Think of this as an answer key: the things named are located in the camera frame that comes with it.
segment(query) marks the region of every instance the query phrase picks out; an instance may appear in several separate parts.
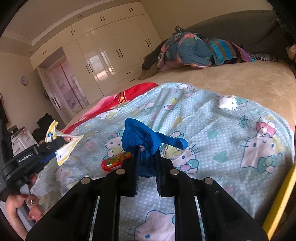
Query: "yellow and white packaging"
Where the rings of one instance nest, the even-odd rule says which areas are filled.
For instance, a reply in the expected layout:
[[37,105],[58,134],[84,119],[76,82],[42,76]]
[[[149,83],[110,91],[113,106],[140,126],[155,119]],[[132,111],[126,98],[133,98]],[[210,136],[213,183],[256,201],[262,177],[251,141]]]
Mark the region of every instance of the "yellow and white packaging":
[[57,157],[57,163],[59,166],[61,166],[65,161],[68,160],[71,152],[73,151],[74,147],[77,145],[77,143],[84,137],[82,136],[74,136],[69,134],[64,134],[57,130],[57,121],[53,121],[46,133],[45,142],[51,142],[55,140],[57,137],[63,137],[65,141],[68,143],[62,146],[60,149],[56,151],[56,157]]

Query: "wall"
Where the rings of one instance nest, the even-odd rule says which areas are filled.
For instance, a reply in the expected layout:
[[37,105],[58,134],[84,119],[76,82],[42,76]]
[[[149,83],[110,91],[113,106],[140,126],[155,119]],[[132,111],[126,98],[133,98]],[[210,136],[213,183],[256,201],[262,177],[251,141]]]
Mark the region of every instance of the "wall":
[[[27,77],[27,86],[21,84],[22,76]],[[0,53],[0,78],[0,93],[9,120],[7,128],[26,126],[33,132],[45,113],[64,126],[51,101],[44,97],[42,82],[38,72],[33,71],[29,57]]]
[[272,10],[266,0],[141,0],[141,3],[162,40],[169,38],[177,25],[187,28],[203,20],[236,11]]

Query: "light blue blanket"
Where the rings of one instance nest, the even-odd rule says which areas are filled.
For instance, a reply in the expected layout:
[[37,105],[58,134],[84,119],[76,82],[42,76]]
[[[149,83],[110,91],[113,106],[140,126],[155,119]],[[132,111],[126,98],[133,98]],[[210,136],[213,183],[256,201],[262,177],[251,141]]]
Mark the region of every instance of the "light blue blanket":
[[[72,133],[85,136],[69,160],[59,167],[53,159],[39,173],[32,192],[46,210],[82,177],[107,174],[101,162],[122,152],[130,117],[186,139],[185,150],[162,145],[161,155],[190,177],[212,177],[263,222],[294,159],[294,134],[280,115],[253,101],[181,83],[163,84],[116,108],[77,127]],[[174,201],[158,196],[154,177],[140,178],[138,195],[121,200],[120,240],[175,240]]]

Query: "yellow bar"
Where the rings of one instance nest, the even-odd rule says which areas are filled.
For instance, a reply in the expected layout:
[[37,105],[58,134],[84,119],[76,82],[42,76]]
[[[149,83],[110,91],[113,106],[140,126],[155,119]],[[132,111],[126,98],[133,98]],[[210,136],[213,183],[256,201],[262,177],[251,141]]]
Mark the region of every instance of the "yellow bar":
[[272,235],[274,234],[276,227],[279,224],[279,221],[283,215],[283,212],[294,188],[295,182],[296,163],[294,163],[289,170],[262,226],[264,231],[267,233],[269,240],[272,238]]

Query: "metal rivet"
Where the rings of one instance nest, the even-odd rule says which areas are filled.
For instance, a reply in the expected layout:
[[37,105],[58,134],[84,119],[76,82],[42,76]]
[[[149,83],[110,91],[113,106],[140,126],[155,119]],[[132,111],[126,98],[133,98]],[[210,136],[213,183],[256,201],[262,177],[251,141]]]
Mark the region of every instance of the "metal rivet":
[[117,173],[118,175],[125,174],[125,172],[126,172],[126,171],[125,171],[123,168],[119,168],[119,169],[116,170],[116,173]]
[[205,183],[211,185],[211,184],[214,183],[214,180],[213,180],[212,178],[210,178],[210,177],[207,177],[207,178],[205,179]]
[[179,174],[179,171],[177,169],[172,169],[172,170],[170,170],[170,174],[172,174],[172,175],[178,175]]
[[84,177],[81,179],[82,184],[88,184],[90,181],[91,181],[91,179],[89,177]]

